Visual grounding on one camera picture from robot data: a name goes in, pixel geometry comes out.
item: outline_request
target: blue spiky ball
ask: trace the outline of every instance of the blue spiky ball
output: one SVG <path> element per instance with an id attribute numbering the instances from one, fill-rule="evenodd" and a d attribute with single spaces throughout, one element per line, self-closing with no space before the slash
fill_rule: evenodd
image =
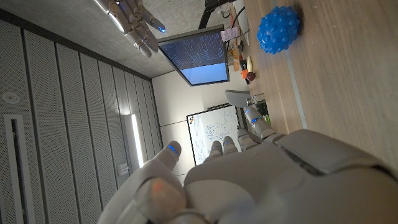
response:
<path id="1" fill-rule="evenodd" d="M 275 7 L 261 19 L 257 39 L 265 53 L 276 54 L 287 50 L 297 38 L 300 19 L 297 12 L 289 7 Z"/>

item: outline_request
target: perforated wall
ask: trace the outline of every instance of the perforated wall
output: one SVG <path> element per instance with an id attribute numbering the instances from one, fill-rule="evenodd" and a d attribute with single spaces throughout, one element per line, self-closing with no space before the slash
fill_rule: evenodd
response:
<path id="1" fill-rule="evenodd" d="M 113 80 L 112 66 L 103 62 L 98 62 L 99 76 L 104 95 L 106 117 L 108 120 L 109 136 L 111 140 L 111 150 L 113 152 L 114 167 L 126 163 L 126 148 L 124 147 L 123 134 L 120 124 L 118 101 Z M 127 180 L 129 176 L 116 176 L 118 188 Z"/>
<path id="2" fill-rule="evenodd" d="M 150 92 L 150 83 L 147 80 L 142 81 L 142 86 L 144 87 L 145 93 L 145 102 L 148 110 L 148 119 L 149 119 L 149 127 L 150 127 L 150 135 L 152 137 L 152 142 L 154 145 L 154 153 L 158 154 L 161 150 L 159 144 L 159 137 L 157 135 L 157 124 L 154 113 L 154 107 L 152 104 L 152 94 Z"/>
<path id="3" fill-rule="evenodd" d="M 7 153 L 6 134 L 3 114 L 22 114 L 24 116 L 25 140 L 29 161 L 30 182 L 34 202 L 34 213 L 37 223 L 44 222 L 42 189 L 40 186 L 39 168 L 30 110 L 29 90 L 27 86 L 24 53 L 22 49 L 20 28 L 0 21 L 0 95 L 13 92 L 19 95 L 18 104 L 0 103 L 0 177 L 3 199 L 0 202 L 3 223 L 15 223 L 14 201 L 11 186 L 9 159 Z"/>
<path id="4" fill-rule="evenodd" d="M 101 215 L 101 203 L 79 54 L 59 44 L 57 53 L 81 222 L 95 223 Z"/>
<path id="5" fill-rule="evenodd" d="M 149 117 L 147 112 L 147 103 L 145 101 L 144 86 L 142 85 L 142 79 L 134 77 L 136 82 L 136 90 L 138 96 L 139 111 L 141 114 L 141 123 L 143 128 L 143 134 L 145 139 L 146 151 L 148 159 L 153 159 L 155 156 L 154 143 L 152 142 L 152 134 L 150 132 Z"/>
<path id="6" fill-rule="evenodd" d="M 162 150 L 163 149 L 163 142 L 162 142 L 162 136 L 160 135 L 160 124 L 159 124 L 159 118 L 157 116 L 157 110 L 156 110 L 154 87 L 153 87 L 153 85 L 151 83 L 149 84 L 149 87 L 150 87 L 150 95 L 152 97 L 152 107 L 154 108 L 154 114 L 155 114 L 155 120 L 156 120 L 157 137 L 158 137 L 158 140 L 159 140 L 160 150 Z"/>
<path id="7" fill-rule="evenodd" d="M 129 98 L 129 104 L 130 104 L 130 110 L 132 114 L 136 115 L 137 119 L 137 124 L 138 124 L 138 135 L 141 143 L 141 149 L 142 149 L 142 156 L 144 157 L 143 160 L 147 161 L 147 153 L 146 153 L 146 145 L 145 145 L 145 140 L 144 140 L 144 132 L 142 130 L 142 123 L 141 123 L 141 115 L 140 115 L 140 110 L 139 110 L 139 105 L 138 105 L 138 98 L 137 98 L 137 91 L 136 91 L 136 84 L 134 81 L 134 76 L 131 75 L 130 73 L 125 73 L 125 79 L 126 79 L 126 86 L 127 86 L 127 95 Z"/>
<path id="8" fill-rule="evenodd" d="M 0 74 L 0 95 L 21 98 L 0 99 L 0 149 L 7 148 L 3 114 L 22 114 L 34 206 L 27 213 L 36 223 L 96 223 L 129 177 L 118 177 L 118 165 L 127 162 L 130 174 L 139 167 L 122 115 L 136 114 L 145 161 L 159 151 L 150 83 L 3 21 Z M 15 223 L 7 150 L 0 169 L 0 224 Z"/>
<path id="9" fill-rule="evenodd" d="M 98 73 L 97 60 L 84 54 L 80 54 L 80 60 L 99 179 L 99 192 L 103 207 L 105 207 L 116 193 L 116 178 L 109 141 L 108 125 L 106 124 L 100 74 Z"/>
<path id="10" fill-rule="evenodd" d="M 25 31 L 50 223 L 78 223 L 54 43 Z"/>
<path id="11" fill-rule="evenodd" d="M 120 110 L 120 115 L 122 115 L 121 118 L 121 127 L 122 130 L 125 130 L 124 127 L 124 120 L 123 120 L 123 115 L 131 114 L 130 113 L 130 105 L 129 105 L 129 99 L 127 97 L 127 89 L 126 89 L 126 81 L 124 79 L 124 72 L 118 68 L 113 69 L 113 77 L 114 77 L 114 85 L 116 87 L 116 96 L 118 97 L 118 105 L 119 105 L 119 110 Z M 131 158 L 130 158 L 130 152 L 128 148 L 128 141 L 127 141 L 127 136 L 126 132 L 122 131 L 123 134 L 123 140 L 124 140 L 124 145 L 126 147 L 126 159 L 127 163 L 129 164 L 129 173 L 132 174 L 132 164 L 131 164 Z"/>

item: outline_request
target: table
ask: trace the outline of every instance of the table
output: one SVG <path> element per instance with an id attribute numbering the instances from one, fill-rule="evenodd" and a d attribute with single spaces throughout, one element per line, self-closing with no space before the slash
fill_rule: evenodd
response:
<path id="1" fill-rule="evenodd" d="M 274 129 L 308 128 L 398 169 L 398 4 L 394 0 L 245 0 L 249 54 Z M 293 6 L 303 27 L 289 51 L 265 54 L 261 18 Z"/>

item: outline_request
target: ceiling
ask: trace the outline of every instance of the ceiling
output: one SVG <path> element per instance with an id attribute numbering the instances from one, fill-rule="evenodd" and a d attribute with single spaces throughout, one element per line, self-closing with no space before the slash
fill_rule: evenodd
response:
<path id="1" fill-rule="evenodd" d="M 151 28 L 157 38 L 198 29 L 205 0 L 143 0 L 145 7 L 166 26 L 166 33 Z M 154 78 L 174 70 L 160 54 L 145 58 L 120 33 L 94 0 L 7 0 L 0 8 L 80 44 L 98 54 Z M 230 25 L 214 12 L 208 27 Z"/>

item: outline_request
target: monitor screen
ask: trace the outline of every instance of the monitor screen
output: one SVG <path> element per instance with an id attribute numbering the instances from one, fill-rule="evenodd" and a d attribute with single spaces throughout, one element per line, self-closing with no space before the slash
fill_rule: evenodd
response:
<path id="1" fill-rule="evenodd" d="M 159 40 L 159 49 L 190 86 L 229 81 L 223 25 Z"/>

